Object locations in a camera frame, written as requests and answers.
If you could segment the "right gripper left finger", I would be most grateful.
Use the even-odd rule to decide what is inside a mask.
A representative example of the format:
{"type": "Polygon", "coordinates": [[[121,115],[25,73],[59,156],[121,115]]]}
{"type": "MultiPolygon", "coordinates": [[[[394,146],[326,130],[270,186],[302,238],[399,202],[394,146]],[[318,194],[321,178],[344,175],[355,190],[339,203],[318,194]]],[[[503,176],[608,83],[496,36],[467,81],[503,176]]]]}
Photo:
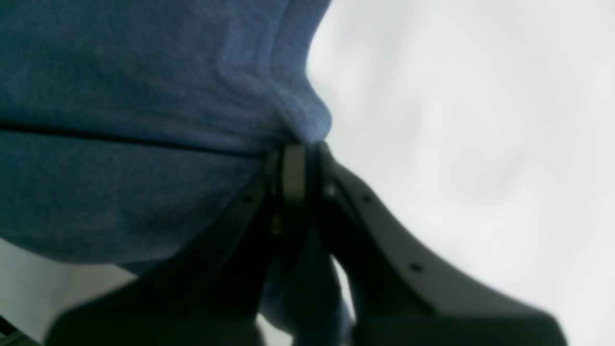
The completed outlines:
{"type": "Polygon", "coordinates": [[[306,149],[272,153],[264,170],[180,253],[138,280],[69,309],[47,346],[263,346],[257,325],[271,260],[302,223],[306,149]]]}

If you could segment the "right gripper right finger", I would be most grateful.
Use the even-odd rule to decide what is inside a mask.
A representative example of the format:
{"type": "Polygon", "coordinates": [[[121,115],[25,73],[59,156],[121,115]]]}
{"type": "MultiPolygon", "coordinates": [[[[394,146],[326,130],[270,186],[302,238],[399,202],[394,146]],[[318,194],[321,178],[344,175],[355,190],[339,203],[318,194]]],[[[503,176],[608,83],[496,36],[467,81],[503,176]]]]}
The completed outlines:
{"type": "Polygon", "coordinates": [[[307,148],[319,231],[344,269],[354,346],[566,346],[549,313],[463,273],[415,238],[324,142],[307,148]]]}

